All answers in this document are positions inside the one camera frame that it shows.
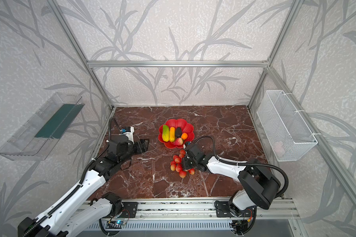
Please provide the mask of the red fake grape bunch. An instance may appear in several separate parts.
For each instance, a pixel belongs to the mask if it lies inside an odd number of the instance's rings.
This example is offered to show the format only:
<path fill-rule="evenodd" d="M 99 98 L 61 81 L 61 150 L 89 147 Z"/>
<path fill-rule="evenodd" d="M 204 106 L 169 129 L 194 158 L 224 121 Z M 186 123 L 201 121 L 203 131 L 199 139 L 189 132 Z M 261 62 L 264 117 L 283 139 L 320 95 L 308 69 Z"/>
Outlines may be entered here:
<path fill-rule="evenodd" d="M 183 159 L 186 156 L 185 150 L 180 150 L 178 155 L 173 155 L 173 159 L 170 162 L 171 171 L 176 171 L 179 174 L 179 177 L 184 179 L 188 174 L 194 175 L 195 169 L 184 169 L 183 167 Z"/>

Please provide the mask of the red green fake apple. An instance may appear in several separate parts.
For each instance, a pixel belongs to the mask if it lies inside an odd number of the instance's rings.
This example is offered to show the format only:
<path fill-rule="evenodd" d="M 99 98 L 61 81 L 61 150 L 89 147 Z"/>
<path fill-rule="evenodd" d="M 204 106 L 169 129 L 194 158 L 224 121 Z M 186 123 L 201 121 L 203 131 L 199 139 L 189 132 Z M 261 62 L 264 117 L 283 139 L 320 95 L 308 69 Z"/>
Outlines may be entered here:
<path fill-rule="evenodd" d="M 175 141 L 174 141 L 174 145 L 175 146 L 182 146 L 184 143 L 184 140 L 182 138 L 177 138 Z"/>

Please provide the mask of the small fake orange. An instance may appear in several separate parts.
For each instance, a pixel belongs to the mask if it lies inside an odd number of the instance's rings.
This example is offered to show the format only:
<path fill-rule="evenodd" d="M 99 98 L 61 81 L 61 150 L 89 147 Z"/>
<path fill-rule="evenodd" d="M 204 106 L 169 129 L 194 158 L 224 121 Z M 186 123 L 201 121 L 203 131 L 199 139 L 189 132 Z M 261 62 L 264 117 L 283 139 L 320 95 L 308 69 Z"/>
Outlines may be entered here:
<path fill-rule="evenodd" d="M 181 135 L 181 138 L 182 138 L 183 140 L 186 140 L 186 139 L 188 138 L 188 134 L 187 134 L 187 133 L 183 133 L 183 134 Z"/>

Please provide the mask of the green yellow fake cucumber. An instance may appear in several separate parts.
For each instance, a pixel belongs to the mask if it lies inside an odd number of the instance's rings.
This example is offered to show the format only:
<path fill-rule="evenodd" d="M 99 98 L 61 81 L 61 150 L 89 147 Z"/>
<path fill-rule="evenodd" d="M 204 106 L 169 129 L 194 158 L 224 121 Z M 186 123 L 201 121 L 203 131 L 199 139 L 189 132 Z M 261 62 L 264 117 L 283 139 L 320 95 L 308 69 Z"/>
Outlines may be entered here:
<path fill-rule="evenodd" d="M 162 127 L 162 139 L 164 142 L 170 141 L 170 128 L 167 125 Z"/>

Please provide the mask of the dark fake avocado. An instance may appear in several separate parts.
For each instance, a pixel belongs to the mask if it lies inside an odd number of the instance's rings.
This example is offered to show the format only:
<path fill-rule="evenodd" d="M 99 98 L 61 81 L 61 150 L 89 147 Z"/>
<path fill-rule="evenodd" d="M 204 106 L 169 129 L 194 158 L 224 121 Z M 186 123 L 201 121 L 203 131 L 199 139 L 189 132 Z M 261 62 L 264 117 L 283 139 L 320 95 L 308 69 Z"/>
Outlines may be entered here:
<path fill-rule="evenodd" d="M 175 130 L 175 137 L 178 139 L 178 138 L 181 138 L 182 136 L 182 129 L 180 127 L 177 127 L 176 130 Z"/>

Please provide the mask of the yellow fake mango fruit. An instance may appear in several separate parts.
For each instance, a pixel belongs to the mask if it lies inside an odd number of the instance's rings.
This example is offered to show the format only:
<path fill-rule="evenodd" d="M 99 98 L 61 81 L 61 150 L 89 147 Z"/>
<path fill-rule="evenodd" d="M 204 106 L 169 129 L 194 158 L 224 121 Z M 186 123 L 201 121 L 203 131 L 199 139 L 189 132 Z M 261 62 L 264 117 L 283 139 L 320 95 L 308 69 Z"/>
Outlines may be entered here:
<path fill-rule="evenodd" d="M 169 141 L 174 143 L 176 140 L 176 135 L 175 135 L 176 129 L 174 127 L 170 127 L 169 130 Z"/>

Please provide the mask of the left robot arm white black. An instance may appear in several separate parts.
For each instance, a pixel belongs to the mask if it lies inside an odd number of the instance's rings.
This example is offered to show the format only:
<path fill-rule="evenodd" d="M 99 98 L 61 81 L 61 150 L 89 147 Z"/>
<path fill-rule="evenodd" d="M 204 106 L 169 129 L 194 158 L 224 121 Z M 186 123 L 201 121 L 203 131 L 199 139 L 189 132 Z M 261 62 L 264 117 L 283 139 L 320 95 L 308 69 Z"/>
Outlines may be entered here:
<path fill-rule="evenodd" d="M 133 133 L 115 135 L 105 151 L 84 169 L 80 180 L 66 194 L 36 218 L 25 218 L 17 228 L 20 237 L 75 237 L 96 220 L 118 217 L 127 209 L 122 199 L 105 193 L 79 214 L 76 210 L 101 186 L 121 170 L 132 156 L 148 151 L 149 139 L 133 140 Z"/>

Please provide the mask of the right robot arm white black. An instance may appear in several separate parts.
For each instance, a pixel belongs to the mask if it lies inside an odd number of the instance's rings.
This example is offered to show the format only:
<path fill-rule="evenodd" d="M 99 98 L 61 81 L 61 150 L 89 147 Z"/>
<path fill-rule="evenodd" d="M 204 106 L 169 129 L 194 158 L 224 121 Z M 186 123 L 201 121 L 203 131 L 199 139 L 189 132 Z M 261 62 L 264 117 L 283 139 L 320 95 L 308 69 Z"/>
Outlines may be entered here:
<path fill-rule="evenodd" d="M 239 217 L 243 211 L 256 206 L 269 209 L 273 200 L 283 195 L 288 188 L 288 176 L 277 166 L 262 164 L 256 159 L 238 162 L 219 158 L 214 154 L 205 154 L 194 143 L 185 146 L 185 152 L 185 170 L 193 168 L 226 176 L 242 185 L 243 189 L 236 191 L 225 208 L 222 208 L 232 216 Z"/>

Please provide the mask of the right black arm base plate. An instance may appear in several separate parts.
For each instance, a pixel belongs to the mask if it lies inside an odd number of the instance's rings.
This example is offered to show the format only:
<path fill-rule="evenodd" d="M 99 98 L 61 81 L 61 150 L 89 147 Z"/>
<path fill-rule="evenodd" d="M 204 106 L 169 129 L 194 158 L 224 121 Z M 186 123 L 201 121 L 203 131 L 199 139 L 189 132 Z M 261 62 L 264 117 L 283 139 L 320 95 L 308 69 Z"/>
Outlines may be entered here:
<path fill-rule="evenodd" d="M 214 207 L 218 218 L 251 218 L 254 216 L 255 208 L 253 206 L 240 210 L 234 204 L 229 204 L 228 201 L 215 201 Z"/>

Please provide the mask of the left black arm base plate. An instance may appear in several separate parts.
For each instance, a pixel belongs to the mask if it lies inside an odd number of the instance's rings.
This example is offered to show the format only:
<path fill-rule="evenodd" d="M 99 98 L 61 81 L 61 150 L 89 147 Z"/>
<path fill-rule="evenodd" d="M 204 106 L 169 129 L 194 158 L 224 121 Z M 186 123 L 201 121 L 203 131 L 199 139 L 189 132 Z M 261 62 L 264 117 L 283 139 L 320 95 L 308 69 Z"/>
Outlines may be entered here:
<path fill-rule="evenodd" d="M 121 211 L 119 218 L 126 218 L 126 219 L 135 218 L 137 207 L 138 207 L 138 202 L 129 202 L 129 201 L 123 202 L 122 203 L 123 210 Z"/>

